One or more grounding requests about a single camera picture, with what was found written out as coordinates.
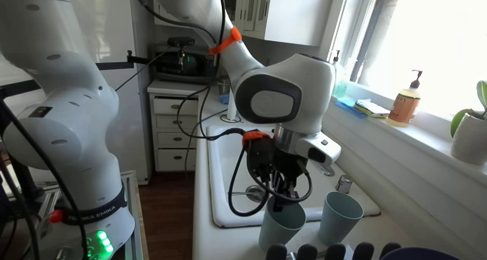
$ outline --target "bright window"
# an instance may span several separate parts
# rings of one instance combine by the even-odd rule
[[[361,10],[351,81],[394,99],[421,70],[422,110],[451,118],[482,109],[475,85],[487,80],[486,0],[364,0]]]

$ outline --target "bottle label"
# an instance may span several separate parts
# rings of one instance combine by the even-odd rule
[[[420,99],[419,97],[398,94],[389,113],[389,118],[401,123],[411,123],[416,116],[416,108]]]

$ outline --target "white drawer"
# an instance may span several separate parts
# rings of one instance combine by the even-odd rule
[[[186,157],[185,149],[162,149],[158,150],[157,171],[184,171],[184,161]],[[196,150],[189,150],[188,171],[196,168]]]
[[[181,105],[181,99],[170,98],[155,98],[154,99],[154,113],[156,114],[176,114],[179,106]],[[181,111],[180,115],[196,116],[198,114],[198,101],[187,100]]]
[[[181,132],[158,132],[157,144],[162,148],[183,148],[186,149],[189,143],[189,136]],[[191,139],[190,148],[196,148],[196,138]]]
[[[179,129],[176,118],[176,116],[156,116],[157,128]],[[179,116],[179,121],[181,122],[181,127],[185,130],[193,130],[196,122],[198,122],[196,116]]]

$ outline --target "potted plant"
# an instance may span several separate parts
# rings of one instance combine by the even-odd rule
[[[484,110],[463,109],[452,120],[452,156],[483,165],[487,162],[487,82],[477,83],[477,95]]]

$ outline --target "white sink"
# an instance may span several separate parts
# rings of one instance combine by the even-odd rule
[[[227,126],[210,126],[207,135],[217,135],[228,129]],[[245,131],[253,130],[256,127],[240,127]],[[261,132],[273,136],[270,127],[259,128]],[[213,220],[220,227],[248,227],[259,226],[262,224],[264,209],[250,217],[240,217],[232,213],[228,206],[228,186],[235,169],[238,156],[242,150],[242,136],[240,134],[230,134],[220,137],[215,141],[208,141],[208,157],[210,168],[210,186],[212,187],[212,208]],[[335,190],[340,175],[343,171],[336,165],[331,166],[335,172],[333,177],[322,174],[319,166],[308,161],[306,167],[310,173],[313,182],[313,192],[310,197],[301,202],[306,212],[307,221],[321,220],[321,211],[325,196],[330,191]],[[242,158],[233,192],[245,192],[245,189],[256,183],[250,177],[247,171],[246,156]],[[300,196],[308,191],[308,182],[306,177],[298,177],[298,184],[295,189]],[[350,196],[360,203],[364,209],[364,216],[376,215],[380,212],[379,207],[357,186],[353,183],[350,189]],[[254,209],[258,203],[251,201],[246,195],[235,195],[232,198],[233,205],[238,211],[249,211]]]

